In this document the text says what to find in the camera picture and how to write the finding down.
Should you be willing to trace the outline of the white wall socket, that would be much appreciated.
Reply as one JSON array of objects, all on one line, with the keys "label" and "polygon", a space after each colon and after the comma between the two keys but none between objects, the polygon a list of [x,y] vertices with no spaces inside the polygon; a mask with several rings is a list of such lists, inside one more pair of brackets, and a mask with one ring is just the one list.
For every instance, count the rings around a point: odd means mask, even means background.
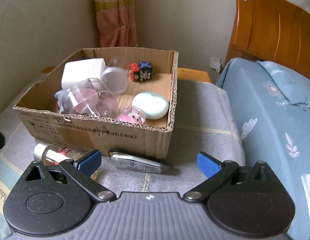
[{"label": "white wall socket", "polygon": [[210,61],[210,67],[219,73],[222,67],[221,58],[212,56]]}]

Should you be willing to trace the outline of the grey blue towel mat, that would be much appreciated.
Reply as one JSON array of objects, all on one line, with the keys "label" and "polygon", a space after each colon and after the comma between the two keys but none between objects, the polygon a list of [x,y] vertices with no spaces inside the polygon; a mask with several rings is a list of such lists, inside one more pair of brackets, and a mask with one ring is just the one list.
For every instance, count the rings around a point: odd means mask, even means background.
[{"label": "grey blue towel mat", "polygon": [[[12,105],[0,114],[0,239],[11,232],[3,217],[3,204],[12,187],[33,160],[37,144]],[[205,180],[196,164],[197,154],[207,152],[219,160],[244,163],[240,134],[223,90],[206,82],[178,81],[174,130],[164,174],[120,170],[103,160],[94,178],[111,191],[178,192],[183,194]]]}]

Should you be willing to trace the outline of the white green-labelled bottle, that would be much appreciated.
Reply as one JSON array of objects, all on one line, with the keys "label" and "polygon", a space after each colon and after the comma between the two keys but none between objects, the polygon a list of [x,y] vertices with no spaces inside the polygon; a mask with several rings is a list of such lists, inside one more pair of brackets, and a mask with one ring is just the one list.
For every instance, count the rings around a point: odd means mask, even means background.
[{"label": "white green-labelled bottle", "polygon": [[67,62],[61,78],[61,87],[62,89],[68,89],[86,79],[100,79],[105,69],[104,58]]}]

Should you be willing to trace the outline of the clear container red label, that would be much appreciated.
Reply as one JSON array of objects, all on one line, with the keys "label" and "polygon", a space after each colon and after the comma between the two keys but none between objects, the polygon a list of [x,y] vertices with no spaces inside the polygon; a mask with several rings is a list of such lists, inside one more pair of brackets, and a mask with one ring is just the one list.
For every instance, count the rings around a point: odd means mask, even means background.
[{"label": "clear container red label", "polygon": [[99,79],[86,79],[66,90],[66,114],[117,118],[116,96]]}]

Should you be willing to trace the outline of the pink pig keychain bottle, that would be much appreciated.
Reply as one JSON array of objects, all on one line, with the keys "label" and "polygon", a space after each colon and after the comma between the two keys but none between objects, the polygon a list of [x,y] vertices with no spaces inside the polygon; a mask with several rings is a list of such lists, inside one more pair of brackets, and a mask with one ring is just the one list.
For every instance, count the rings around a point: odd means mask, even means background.
[{"label": "pink pig keychain bottle", "polygon": [[143,110],[130,106],[121,113],[117,119],[122,122],[143,125],[146,122],[146,115]]}]

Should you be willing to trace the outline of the clear plastic ball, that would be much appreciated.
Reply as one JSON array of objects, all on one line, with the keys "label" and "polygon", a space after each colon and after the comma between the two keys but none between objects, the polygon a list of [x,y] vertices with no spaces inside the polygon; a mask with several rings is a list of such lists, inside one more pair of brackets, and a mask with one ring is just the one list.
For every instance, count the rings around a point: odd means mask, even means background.
[{"label": "clear plastic ball", "polygon": [[112,93],[122,94],[128,87],[128,75],[120,67],[108,67],[101,75],[101,82]]}]

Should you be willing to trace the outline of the wooden bedside table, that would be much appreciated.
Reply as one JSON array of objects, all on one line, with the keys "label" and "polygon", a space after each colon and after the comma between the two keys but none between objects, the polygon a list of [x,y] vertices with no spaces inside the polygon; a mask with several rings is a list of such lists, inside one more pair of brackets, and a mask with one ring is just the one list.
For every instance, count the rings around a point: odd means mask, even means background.
[{"label": "wooden bedside table", "polygon": [[208,72],[196,69],[178,67],[178,79],[211,83]]}]

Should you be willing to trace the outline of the wooden headboard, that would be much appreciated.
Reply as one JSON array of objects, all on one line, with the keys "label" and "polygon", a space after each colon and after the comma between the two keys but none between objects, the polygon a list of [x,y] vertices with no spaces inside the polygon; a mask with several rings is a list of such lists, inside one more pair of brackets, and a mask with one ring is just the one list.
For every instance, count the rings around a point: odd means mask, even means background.
[{"label": "wooden headboard", "polygon": [[273,61],[310,78],[310,14],[286,0],[236,0],[226,54]]}]

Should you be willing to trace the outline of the red toy train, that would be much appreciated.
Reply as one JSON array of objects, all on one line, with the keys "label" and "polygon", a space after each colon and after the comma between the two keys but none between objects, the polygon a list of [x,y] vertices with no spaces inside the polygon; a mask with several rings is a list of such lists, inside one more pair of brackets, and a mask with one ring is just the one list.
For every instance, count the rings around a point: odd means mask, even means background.
[{"label": "red toy train", "polygon": [[140,81],[140,67],[138,63],[131,63],[129,65],[129,78],[133,82]]}]

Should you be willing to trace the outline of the blue floral bedding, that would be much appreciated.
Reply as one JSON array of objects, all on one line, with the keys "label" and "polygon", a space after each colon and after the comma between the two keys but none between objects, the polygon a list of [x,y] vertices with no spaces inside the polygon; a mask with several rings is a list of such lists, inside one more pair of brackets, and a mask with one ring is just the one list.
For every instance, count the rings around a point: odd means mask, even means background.
[{"label": "blue floral bedding", "polygon": [[295,204],[293,239],[310,239],[310,79],[272,61],[231,59],[217,81],[229,97],[246,163],[264,160]]}]

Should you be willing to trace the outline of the pink orange curtain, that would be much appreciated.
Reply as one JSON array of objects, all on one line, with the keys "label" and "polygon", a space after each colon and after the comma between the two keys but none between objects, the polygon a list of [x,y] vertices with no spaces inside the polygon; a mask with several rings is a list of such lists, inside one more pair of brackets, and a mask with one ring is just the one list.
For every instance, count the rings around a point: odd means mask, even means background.
[{"label": "pink orange curtain", "polygon": [[135,0],[95,0],[100,47],[136,47]]}]

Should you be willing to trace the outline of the brown cardboard box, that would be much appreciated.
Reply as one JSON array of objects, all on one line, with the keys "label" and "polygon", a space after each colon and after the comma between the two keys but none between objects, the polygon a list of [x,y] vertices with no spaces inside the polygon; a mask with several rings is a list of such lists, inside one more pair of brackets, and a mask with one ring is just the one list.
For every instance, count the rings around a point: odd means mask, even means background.
[{"label": "brown cardboard box", "polygon": [[[163,118],[137,125],[54,111],[53,96],[60,90],[67,62],[92,58],[103,58],[109,62],[117,56],[124,57],[128,63],[148,61],[155,72],[150,81],[129,81],[126,91],[117,97],[119,110],[127,108],[137,94],[154,92],[169,102],[169,110]],[[175,50],[141,47],[83,48],[26,90],[13,108],[29,133],[38,139],[85,150],[97,148],[103,153],[112,148],[122,148],[165,159],[175,122],[178,56]]]}]

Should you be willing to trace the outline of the mint green round case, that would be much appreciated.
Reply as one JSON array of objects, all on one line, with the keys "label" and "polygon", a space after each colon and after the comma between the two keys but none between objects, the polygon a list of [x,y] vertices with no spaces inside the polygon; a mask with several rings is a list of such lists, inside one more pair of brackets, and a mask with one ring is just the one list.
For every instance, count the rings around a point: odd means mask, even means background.
[{"label": "mint green round case", "polygon": [[147,119],[158,120],[166,115],[169,110],[168,101],[161,95],[153,92],[137,94],[131,105],[141,109]]}]

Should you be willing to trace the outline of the clear golden capsule bottle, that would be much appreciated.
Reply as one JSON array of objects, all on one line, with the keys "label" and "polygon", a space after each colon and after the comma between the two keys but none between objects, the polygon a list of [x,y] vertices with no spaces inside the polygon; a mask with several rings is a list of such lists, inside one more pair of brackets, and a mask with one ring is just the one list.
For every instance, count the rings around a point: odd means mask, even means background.
[{"label": "clear golden capsule bottle", "polygon": [[45,165],[59,165],[64,160],[73,160],[75,168],[97,180],[98,169],[102,164],[99,150],[80,151],[62,145],[40,142],[34,148],[34,159],[41,160]]}]

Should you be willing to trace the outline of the grey toy figure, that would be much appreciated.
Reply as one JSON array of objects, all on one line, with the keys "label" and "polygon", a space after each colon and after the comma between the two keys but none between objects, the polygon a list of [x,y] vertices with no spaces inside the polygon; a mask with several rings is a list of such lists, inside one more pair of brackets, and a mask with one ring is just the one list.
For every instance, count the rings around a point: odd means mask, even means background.
[{"label": "grey toy figure", "polygon": [[57,100],[57,108],[58,112],[62,114],[66,114],[67,110],[67,90],[62,89],[54,94],[54,98]]}]

